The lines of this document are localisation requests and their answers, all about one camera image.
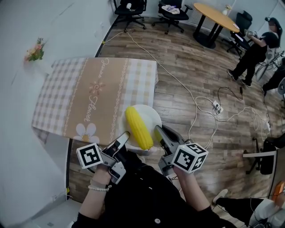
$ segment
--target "black office chair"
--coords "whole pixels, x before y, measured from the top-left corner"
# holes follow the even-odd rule
[[[245,50],[248,50],[250,48],[249,43],[251,42],[251,40],[246,41],[243,37],[245,36],[244,30],[248,29],[251,26],[251,24],[252,24],[252,16],[249,13],[247,13],[246,11],[244,11],[243,14],[241,14],[240,12],[237,13],[236,25],[240,28],[240,32],[239,33],[231,32],[231,37],[234,38],[235,43],[233,41],[222,39],[222,41],[226,41],[231,45],[231,47],[227,50],[227,52],[229,52],[230,49],[234,48],[241,59],[242,51],[239,47],[242,47]]]
[[[167,12],[166,10],[162,9],[161,7],[164,5],[175,5],[176,8],[178,8],[180,10],[180,14],[172,14],[170,12]],[[152,23],[152,26],[155,26],[155,24],[160,23],[160,24],[168,24],[168,30],[165,32],[165,34],[167,35],[169,32],[169,27],[170,25],[174,25],[175,27],[181,29],[180,31],[183,33],[184,29],[181,28],[178,23],[180,20],[188,20],[189,17],[186,14],[187,11],[190,9],[192,10],[192,8],[188,5],[186,6],[186,10],[182,11],[182,0],[162,0],[159,2],[159,13],[162,13],[163,16],[160,16],[160,20],[161,21],[157,21]]]
[[[142,14],[143,11],[146,10],[147,0],[121,0],[121,4],[118,7],[117,7],[116,0],[113,0],[113,2],[116,8],[115,14],[118,15],[116,21],[114,22],[114,26],[116,26],[117,23],[119,22],[127,21],[127,24],[125,26],[125,32],[131,22],[140,24],[143,26],[143,29],[146,29],[146,26],[143,23],[138,22],[137,20],[142,19],[144,21],[144,17],[140,16],[140,14]],[[128,3],[132,4],[130,9],[127,9],[126,7]]]
[[[248,154],[247,151],[244,151],[243,154],[244,158],[255,158],[253,165],[249,171],[246,171],[246,174],[250,174],[256,165],[256,170],[260,170],[261,174],[272,174],[274,157],[277,156],[276,149],[285,147],[285,134],[278,138],[268,137],[263,143],[263,149],[259,149],[256,138],[252,140],[256,141],[256,153]]]

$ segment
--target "woman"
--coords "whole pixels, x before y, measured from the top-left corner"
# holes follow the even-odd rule
[[[282,79],[285,78],[285,57],[282,58],[282,65],[278,67],[272,78],[262,86],[262,91],[266,95],[268,90],[276,89]]]
[[[109,184],[110,175],[98,166],[89,192],[81,206],[79,227],[227,227],[235,226],[220,219],[210,207],[193,174],[174,168],[186,202],[170,180],[143,164],[137,155],[124,150],[126,174],[108,192],[97,191]]]
[[[285,195],[281,193],[274,202],[269,199],[225,198],[228,190],[222,190],[213,200],[248,227],[285,228]]]
[[[247,75],[241,82],[247,87],[251,87],[252,78],[255,72],[255,66],[266,59],[267,49],[277,48],[280,46],[282,28],[276,18],[271,17],[268,21],[270,32],[262,34],[260,39],[248,36],[254,44],[245,52],[240,62],[234,70],[228,69],[228,74],[237,80],[240,75],[247,69]]]

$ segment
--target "table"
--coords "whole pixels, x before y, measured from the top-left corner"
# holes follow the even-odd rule
[[[49,133],[108,145],[128,106],[153,105],[155,61],[72,58],[55,61],[42,86],[32,128],[45,143]]]
[[[208,5],[202,3],[194,3],[194,7],[203,15],[201,16],[200,22],[198,27],[196,28],[195,32],[193,33],[193,37],[197,40],[201,45],[207,48],[215,48],[215,40],[218,37],[219,33],[222,31],[223,28],[229,29],[232,32],[238,33],[240,30],[234,26],[234,22],[226,15],[222,14],[216,9],[211,8]],[[200,33],[201,26],[208,17],[215,22],[213,29],[211,30],[210,34],[207,36],[204,33]]]

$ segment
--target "round table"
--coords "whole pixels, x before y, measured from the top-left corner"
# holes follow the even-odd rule
[[[194,3],[194,7],[203,15],[201,16],[200,22],[198,27],[196,28],[195,32],[193,33],[193,37],[197,40],[201,45],[207,48],[215,48],[215,40],[218,37],[219,33],[222,31],[223,28],[229,29],[234,33],[238,33],[240,30],[234,26],[234,22],[228,16],[222,14],[220,11],[213,9],[212,7],[202,4],[202,3]],[[210,32],[209,35],[204,33],[200,33],[201,26],[208,17],[215,22],[215,25]]]

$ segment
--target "black sleeve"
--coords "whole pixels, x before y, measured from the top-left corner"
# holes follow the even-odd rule
[[[198,221],[202,222],[199,227],[236,228],[231,222],[221,219],[211,207],[198,212],[198,217]]]
[[[278,37],[274,33],[264,33],[263,39],[269,48],[278,47]]]
[[[91,219],[86,217],[80,213],[78,213],[77,221],[72,225],[72,228],[88,228],[88,227],[95,227],[99,224],[99,221],[96,219]]]

